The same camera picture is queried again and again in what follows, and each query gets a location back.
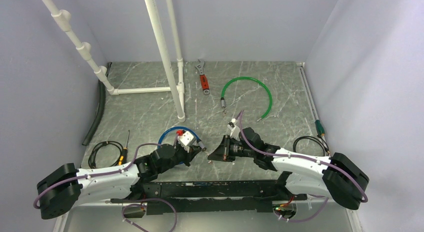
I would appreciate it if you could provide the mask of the green cable lock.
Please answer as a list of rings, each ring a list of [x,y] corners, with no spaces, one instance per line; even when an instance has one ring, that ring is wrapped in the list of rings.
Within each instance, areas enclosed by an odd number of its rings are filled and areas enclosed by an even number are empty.
[[[266,118],[270,114],[270,112],[272,110],[272,107],[273,107],[273,97],[272,97],[271,90],[263,82],[261,82],[259,79],[253,78],[253,77],[248,77],[248,76],[239,76],[239,77],[233,78],[233,79],[229,80],[223,86],[223,88],[221,90],[221,97],[220,97],[220,106],[223,109],[223,112],[225,112],[225,110],[227,108],[226,98],[225,98],[226,91],[234,83],[236,84],[235,87],[237,88],[238,87],[238,84],[239,84],[239,81],[252,81],[252,82],[255,82],[257,84],[257,86],[256,87],[252,87],[251,90],[247,90],[246,89],[245,92],[244,92],[244,94],[241,95],[241,96],[244,96],[247,93],[256,91],[259,88],[262,88],[266,92],[266,94],[268,96],[268,106],[266,108],[266,111],[261,116],[259,116],[256,121],[259,122],[259,121],[263,120],[264,118]]]

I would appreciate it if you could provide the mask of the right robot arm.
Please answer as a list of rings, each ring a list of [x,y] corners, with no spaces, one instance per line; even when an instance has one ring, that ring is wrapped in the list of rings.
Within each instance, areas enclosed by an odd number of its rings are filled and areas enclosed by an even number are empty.
[[[369,177],[342,153],[311,156],[292,152],[265,143],[247,127],[238,136],[224,135],[208,160],[233,162],[237,157],[252,158],[264,170],[281,172],[282,182],[276,185],[275,192],[282,200],[298,194],[323,196],[350,210],[368,202],[365,190]]]

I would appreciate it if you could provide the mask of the blue cable lock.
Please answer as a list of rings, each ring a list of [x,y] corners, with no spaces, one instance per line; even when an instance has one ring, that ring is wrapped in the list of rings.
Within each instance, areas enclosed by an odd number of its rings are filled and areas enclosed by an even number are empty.
[[[175,165],[175,163],[176,163],[175,152],[176,151],[174,149],[174,146],[181,146],[177,141],[177,130],[187,130],[187,131],[191,132],[196,138],[196,141],[194,142],[194,144],[192,146],[200,146],[203,150],[202,152],[207,150],[203,141],[200,139],[200,137],[193,130],[191,130],[187,127],[184,127],[184,126],[175,126],[175,127],[169,128],[165,132],[163,132],[163,134],[160,136],[160,138],[158,140],[158,147],[153,153],[154,158],[158,161],[160,166],[163,166],[163,167],[176,166]],[[175,133],[173,143],[172,144],[163,143],[163,140],[165,139],[165,137],[171,132]]]

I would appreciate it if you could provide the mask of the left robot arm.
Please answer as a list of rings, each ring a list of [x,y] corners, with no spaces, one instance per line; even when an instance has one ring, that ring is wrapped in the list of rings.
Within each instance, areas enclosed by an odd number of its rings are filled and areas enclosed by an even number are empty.
[[[33,206],[43,220],[57,218],[75,206],[106,199],[139,201],[143,184],[179,165],[190,166],[194,157],[204,151],[200,146],[185,148],[163,144],[152,153],[123,165],[100,169],[77,169],[67,163],[38,182],[38,196]]]

